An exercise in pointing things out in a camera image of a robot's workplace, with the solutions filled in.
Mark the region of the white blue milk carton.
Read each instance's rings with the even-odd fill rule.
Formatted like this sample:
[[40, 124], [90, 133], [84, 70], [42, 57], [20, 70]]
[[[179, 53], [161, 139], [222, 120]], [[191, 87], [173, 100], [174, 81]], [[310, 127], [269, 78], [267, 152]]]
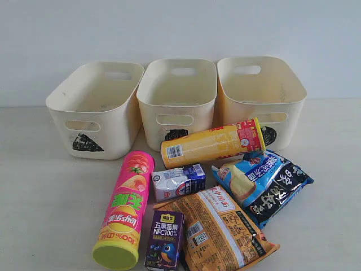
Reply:
[[198, 163], [153, 172], [152, 183], [156, 202], [163, 202], [205, 189], [206, 174]]

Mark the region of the blue bread snack bag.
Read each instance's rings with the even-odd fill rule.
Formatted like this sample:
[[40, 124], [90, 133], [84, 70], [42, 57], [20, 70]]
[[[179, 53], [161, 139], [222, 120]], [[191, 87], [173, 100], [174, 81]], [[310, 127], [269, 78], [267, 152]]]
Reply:
[[286, 161], [272, 151], [250, 152], [220, 168], [212, 166], [212, 173], [218, 184], [246, 209], [268, 189]]

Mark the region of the orange snack bag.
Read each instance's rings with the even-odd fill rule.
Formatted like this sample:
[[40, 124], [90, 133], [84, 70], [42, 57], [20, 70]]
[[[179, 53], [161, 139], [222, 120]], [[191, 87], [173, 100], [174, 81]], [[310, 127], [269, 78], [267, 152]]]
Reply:
[[154, 209], [184, 214], [189, 270], [244, 270], [280, 248], [220, 186], [158, 203]]

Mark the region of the purple juice carton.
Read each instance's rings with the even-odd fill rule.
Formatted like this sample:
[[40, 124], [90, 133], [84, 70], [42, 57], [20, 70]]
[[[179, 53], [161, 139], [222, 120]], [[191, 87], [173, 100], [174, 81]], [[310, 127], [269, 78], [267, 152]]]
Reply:
[[181, 212], [154, 212], [144, 261], [147, 270], [178, 269], [183, 226], [184, 214]]

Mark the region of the pink Lays chips can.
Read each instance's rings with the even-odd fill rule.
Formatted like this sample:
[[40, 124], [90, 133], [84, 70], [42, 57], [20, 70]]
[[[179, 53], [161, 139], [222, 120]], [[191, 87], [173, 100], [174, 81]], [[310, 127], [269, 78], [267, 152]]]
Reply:
[[143, 151], [128, 153], [105, 212], [92, 256], [109, 270], [129, 270], [139, 259], [139, 243], [146, 211], [153, 157]]

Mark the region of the black blue snack bag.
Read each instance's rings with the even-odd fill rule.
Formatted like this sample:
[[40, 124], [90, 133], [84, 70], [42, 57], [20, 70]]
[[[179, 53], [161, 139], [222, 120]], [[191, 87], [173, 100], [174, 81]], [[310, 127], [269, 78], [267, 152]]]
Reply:
[[249, 217], [263, 229], [287, 203], [306, 185], [314, 180], [299, 166], [286, 162], [278, 167], [272, 177], [267, 177], [267, 186], [250, 203], [244, 203]]

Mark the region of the cream bin square mark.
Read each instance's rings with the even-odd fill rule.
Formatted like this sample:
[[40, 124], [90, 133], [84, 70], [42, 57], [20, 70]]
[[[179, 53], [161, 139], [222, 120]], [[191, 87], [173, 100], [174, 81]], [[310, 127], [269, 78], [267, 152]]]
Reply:
[[158, 59], [151, 62], [137, 90], [149, 147], [210, 129], [217, 97], [215, 64], [204, 59]]

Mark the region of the yellow chips can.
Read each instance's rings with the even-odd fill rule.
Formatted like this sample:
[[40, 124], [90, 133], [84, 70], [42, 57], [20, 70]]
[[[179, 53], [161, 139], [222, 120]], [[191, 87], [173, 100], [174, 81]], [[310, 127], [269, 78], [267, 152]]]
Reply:
[[161, 157], [165, 168], [172, 169], [265, 150], [258, 119], [253, 118], [164, 141]]

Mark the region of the cream bin triangle mark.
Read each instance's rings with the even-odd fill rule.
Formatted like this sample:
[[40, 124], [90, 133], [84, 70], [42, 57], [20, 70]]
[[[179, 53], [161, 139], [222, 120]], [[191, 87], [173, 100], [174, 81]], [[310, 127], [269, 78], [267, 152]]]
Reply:
[[140, 64], [88, 63], [46, 98], [72, 156], [115, 160], [130, 151], [142, 126], [136, 93], [143, 74]]

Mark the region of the cream bin circle mark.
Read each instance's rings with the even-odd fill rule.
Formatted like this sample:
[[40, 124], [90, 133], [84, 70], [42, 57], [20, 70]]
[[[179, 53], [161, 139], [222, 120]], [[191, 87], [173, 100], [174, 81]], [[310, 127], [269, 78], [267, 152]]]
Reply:
[[217, 63], [214, 126], [257, 118], [266, 148], [286, 148], [296, 129], [307, 91], [279, 58], [247, 56]]

